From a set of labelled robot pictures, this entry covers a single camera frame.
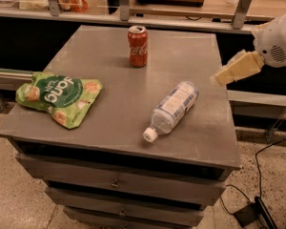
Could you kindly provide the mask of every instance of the snack bag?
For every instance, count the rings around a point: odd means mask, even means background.
[[[17,90],[17,103],[48,112],[68,129],[80,125],[103,88],[97,79],[72,79],[54,73],[34,73],[31,79]]]

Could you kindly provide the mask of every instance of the wooden surface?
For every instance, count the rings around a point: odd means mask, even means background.
[[[131,13],[141,14],[231,19],[235,10],[236,5],[228,4],[226,0],[205,0],[201,8],[176,5],[142,5],[131,0]],[[253,0],[247,19],[269,21],[284,13],[286,13],[286,0]]]

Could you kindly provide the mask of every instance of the dresser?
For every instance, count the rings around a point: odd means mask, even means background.
[[[127,229],[192,228],[241,167],[226,89],[209,83],[221,67],[216,38],[148,29],[148,63],[134,68],[127,33],[81,26],[45,69],[104,85],[78,128],[16,105],[0,137],[72,219]],[[148,143],[142,134],[153,108],[184,80],[198,87],[198,100],[169,135]]]

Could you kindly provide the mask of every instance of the red can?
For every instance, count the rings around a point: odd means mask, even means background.
[[[147,63],[147,39],[145,27],[132,26],[129,28],[130,62],[135,67],[143,67]]]

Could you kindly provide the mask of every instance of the speckled floor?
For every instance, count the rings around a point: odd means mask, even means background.
[[[226,184],[241,189],[251,200],[259,195],[255,153],[267,144],[259,129],[236,128],[243,168],[233,172]],[[276,133],[274,141],[286,138]],[[286,229],[286,142],[273,146],[259,155],[262,171],[263,200],[279,229]],[[55,205],[46,194],[45,184],[30,175],[15,160],[15,150],[0,138],[0,229],[98,229],[101,226],[69,219],[63,207]],[[244,207],[246,198],[235,188],[227,187],[222,196],[230,212]],[[246,228],[260,228],[255,221]],[[205,218],[198,229],[240,228],[234,217],[228,215],[220,202],[205,210]]]

